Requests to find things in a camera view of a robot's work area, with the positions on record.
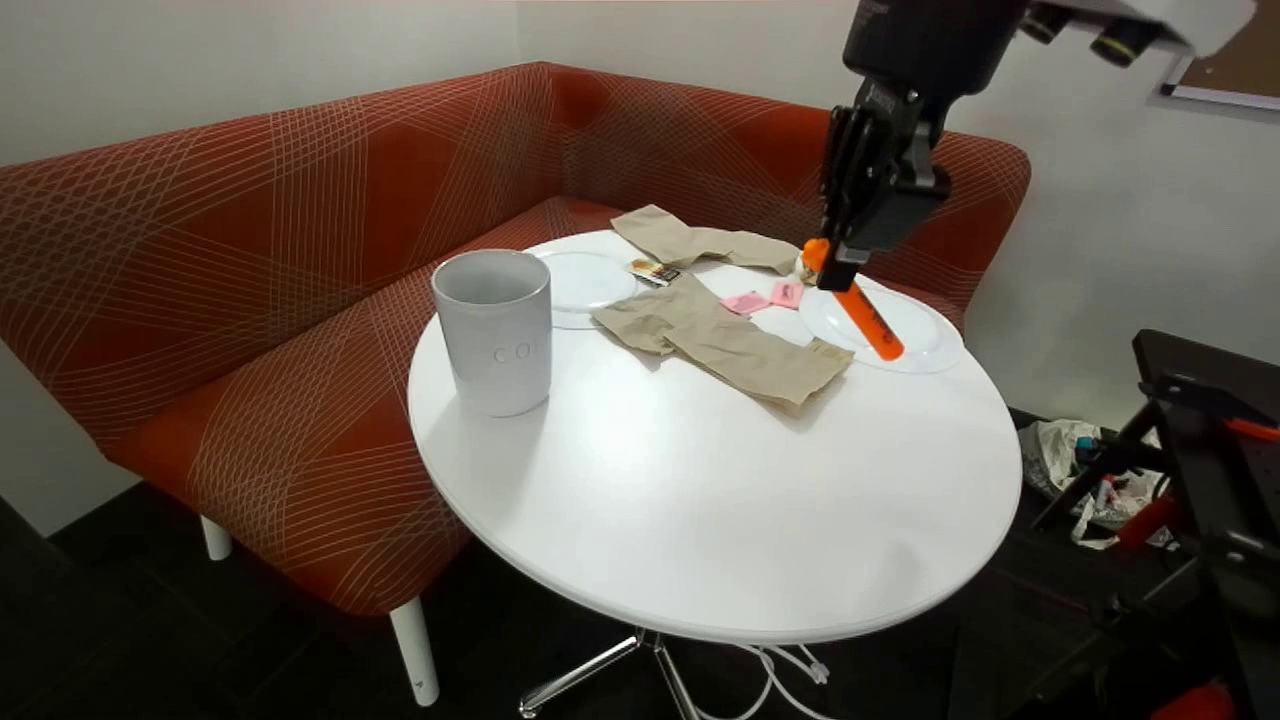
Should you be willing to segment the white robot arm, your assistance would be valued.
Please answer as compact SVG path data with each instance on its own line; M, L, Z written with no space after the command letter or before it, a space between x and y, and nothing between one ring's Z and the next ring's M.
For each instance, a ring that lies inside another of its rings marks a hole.
M1063 27L1094 34L1092 52L1126 69L1146 50L1214 57L1260 0L861 0L845 69L861 76L830 113L823 149L829 255L816 285L845 294L890 255L952 191L937 166L948 113L993 86L1017 34L1050 43Z

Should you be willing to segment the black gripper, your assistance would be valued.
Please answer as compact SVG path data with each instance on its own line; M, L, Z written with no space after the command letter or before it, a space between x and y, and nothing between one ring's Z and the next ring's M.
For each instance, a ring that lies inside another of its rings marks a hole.
M848 294L866 259L890 255L915 224L948 202L948 172L931 162L940 108L915 89L864 82L830 113L823 158L823 243L816 285Z

